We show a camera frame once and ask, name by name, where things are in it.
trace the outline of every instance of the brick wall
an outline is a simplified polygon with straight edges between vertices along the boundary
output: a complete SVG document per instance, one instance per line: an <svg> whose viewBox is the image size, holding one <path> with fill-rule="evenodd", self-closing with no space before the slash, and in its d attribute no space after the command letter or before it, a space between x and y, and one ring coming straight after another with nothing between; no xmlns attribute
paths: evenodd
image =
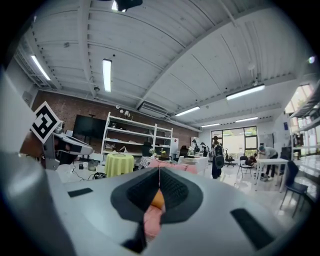
<svg viewBox="0 0 320 256"><path fill-rule="evenodd" d="M49 104L49 106L52 108L52 110L57 115L57 117L60 120L64 121L65 130L73 131L77 115L90 117L89 114L92 114L92 115L95 115L95 118L107 120L108 113L111 112L112 116L124 118L124 115L121 114L119 110L116 109L114 106L110 106L110 105L106 105L98 102L92 102L92 101L84 100L80 98L70 97L66 95L61 95L57 93L45 92L45 91L38 92L33 102L32 110L35 111L44 101L46 101ZM179 139L178 148L181 148L182 145L186 145L188 147L190 145L191 137L199 137L199 133L196 131L192 131L192 130L189 130L189 129L162 121L162 120L141 115L138 113L133 112L132 114L133 114L133 120L136 122L140 122L148 125L157 124L159 127L166 128L166 129L173 128L172 136L174 138ZM135 130L135 131L142 132L142 133L144 132L143 128L130 126L131 131L133 131L134 129L141 129L141 130ZM118 132L111 132L111 131L108 132L108 137L117 138L123 141L134 140L137 143L143 143L146 139L141 136L133 136L133 135L118 133ZM101 152L102 141L100 139L92 138L91 145L94 148L96 153ZM132 151L132 152L137 151L137 149L133 148L136 146L132 146L132 145L125 145L125 146L128 151Z"/></svg>

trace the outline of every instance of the black rubber pad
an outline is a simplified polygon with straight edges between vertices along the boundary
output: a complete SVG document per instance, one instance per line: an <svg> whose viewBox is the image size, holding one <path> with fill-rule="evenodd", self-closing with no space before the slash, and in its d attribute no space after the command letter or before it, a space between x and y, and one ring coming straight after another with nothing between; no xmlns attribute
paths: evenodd
<svg viewBox="0 0 320 256"><path fill-rule="evenodd" d="M78 197L78 196L82 196L82 195L85 195L85 194L88 194L90 192L92 192L93 190L91 188L82 188L82 189L79 189L79 190L74 190L74 191L70 191L68 192L69 196L71 198L74 198L74 197Z"/></svg>
<svg viewBox="0 0 320 256"><path fill-rule="evenodd" d="M232 210L230 213L257 250L267 246L274 240L247 210L239 208Z"/></svg>

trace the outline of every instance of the television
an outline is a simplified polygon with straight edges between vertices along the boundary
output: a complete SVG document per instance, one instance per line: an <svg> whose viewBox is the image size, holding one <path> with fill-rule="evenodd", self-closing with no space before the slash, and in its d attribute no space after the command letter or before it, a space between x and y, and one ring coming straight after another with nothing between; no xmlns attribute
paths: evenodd
<svg viewBox="0 0 320 256"><path fill-rule="evenodd" d="M73 127L73 135L103 139L105 127L106 120L77 114Z"/></svg>

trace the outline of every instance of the ceiling vent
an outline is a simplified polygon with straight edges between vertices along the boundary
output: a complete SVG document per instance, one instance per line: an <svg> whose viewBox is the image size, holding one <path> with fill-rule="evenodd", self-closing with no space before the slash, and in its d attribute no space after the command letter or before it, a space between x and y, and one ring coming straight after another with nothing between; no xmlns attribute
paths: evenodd
<svg viewBox="0 0 320 256"><path fill-rule="evenodd" d="M144 101L139 107L139 112L153 116L155 118L165 118L168 112L157 105Z"/></svg>

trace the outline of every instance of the round table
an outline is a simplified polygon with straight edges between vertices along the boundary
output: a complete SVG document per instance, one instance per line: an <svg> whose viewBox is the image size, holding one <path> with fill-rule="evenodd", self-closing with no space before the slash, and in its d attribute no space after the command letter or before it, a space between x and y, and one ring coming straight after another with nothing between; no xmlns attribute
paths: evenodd
<svg viewBox="0 0 320 256"><path fill-rule="evenodd" d="M104 172L108 178L134 171L135 160L130 154L109 153L106 156Z"/></svg>

